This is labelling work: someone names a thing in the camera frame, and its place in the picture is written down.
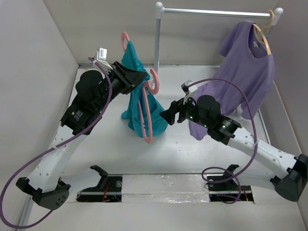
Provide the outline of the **teal t shirt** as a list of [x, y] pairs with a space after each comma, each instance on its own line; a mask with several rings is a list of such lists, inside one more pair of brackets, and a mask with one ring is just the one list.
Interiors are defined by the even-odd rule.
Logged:
[[[146, 72], [143, 63], [137, 57], [137, 53], [131, 41], [127, 43], [127, 48], [123, 55], [121, 63], [124, 67], [127, 67], [129, 69]], [[142, 138], [143, 134], [141, 128], [139, 105], [142, 108], [142, 115], [147, 135], [149, 134], [149, 128], [148, 128], [146, 106], [141, 87], [142, 85], [139, 85], [131, 92], [128, 108], [126, 111], [122, 113], [121, 119], [128, 120], [128, 127], [133, 131], [135, 131], [137, 135]], [[162, 135], [166, 131], [168, 123], [160, 116], [160, 113], [164, 111], [162, 105], [158, 102], [158, 100], [154, 97], [154, 95], [150, 93], [148, 89], [146, 89], [146, 93], [150, 108], [153, 136], [157, 137]]]

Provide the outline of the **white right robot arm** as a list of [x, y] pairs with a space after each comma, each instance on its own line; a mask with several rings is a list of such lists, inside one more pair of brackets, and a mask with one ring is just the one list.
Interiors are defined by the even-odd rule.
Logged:
[[285, 153], [250, 134], [240, 123], [224, 116], [212, 96], [173, 101], [160, 116], [169, 124], [189, 120], [207, 129], [208, 135], [251, 156], [273, 172], [270, 182], [284, 199], [297, 202], [308, 182], [308, 157]]

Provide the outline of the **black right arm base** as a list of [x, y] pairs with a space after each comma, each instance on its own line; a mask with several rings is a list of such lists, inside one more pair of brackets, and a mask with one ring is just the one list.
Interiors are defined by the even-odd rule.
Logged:
[[[227, 170], [231, 173], [235, 173], [235, 170], [238, 167], [239, 165], [232, 164], [227, 168]], [[204, 174], [204, 177], [209, 181], [223, 180], [230, 176], [231, 175], [226, 171]], [[209, 191], [210, 202], [223, 202], [230, 204], [236, 200], [239, 192], [241, 192], [241, 194], [237, 202], [254, 202], [251, 186], [243, 184], [240, 184], [240, 186], [241, 191], [239, 190], [238, 182], [235, 179], [232, 179], [228, 182], [219, 184], [206, 183], [204, 188]]]

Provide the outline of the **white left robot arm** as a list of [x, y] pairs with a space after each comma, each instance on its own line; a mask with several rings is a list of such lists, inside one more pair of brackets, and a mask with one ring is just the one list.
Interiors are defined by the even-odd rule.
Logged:
[[37, 167], [19, 178], [16, 186], [32, 196], [45, 209], [58, 209], [70, 193], [84, 189], [102, 191], [107, 186], [108, 173], [97, 165], [86, 171], [62, 177], [61, 174], [77, 147], [101, 119], [101, 112], [119, 94], [129, 94], [147, 78], [146, 71], [133, 70], [114, 62], [108, 78], [98, 70], [84, 72], [76, 83], [77, 94], [61, 118], [52, 141], [51, 152], [44, 155]]

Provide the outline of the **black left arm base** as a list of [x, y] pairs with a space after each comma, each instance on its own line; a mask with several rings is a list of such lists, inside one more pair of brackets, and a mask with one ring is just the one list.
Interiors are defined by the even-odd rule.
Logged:
[[99, 174], [99, 181], [93, 187], [87, 187], [77, 193], [78, 202], [122, 202], [123, 175], [109, 175], [101, 167], [94, 165], [90, 167]]

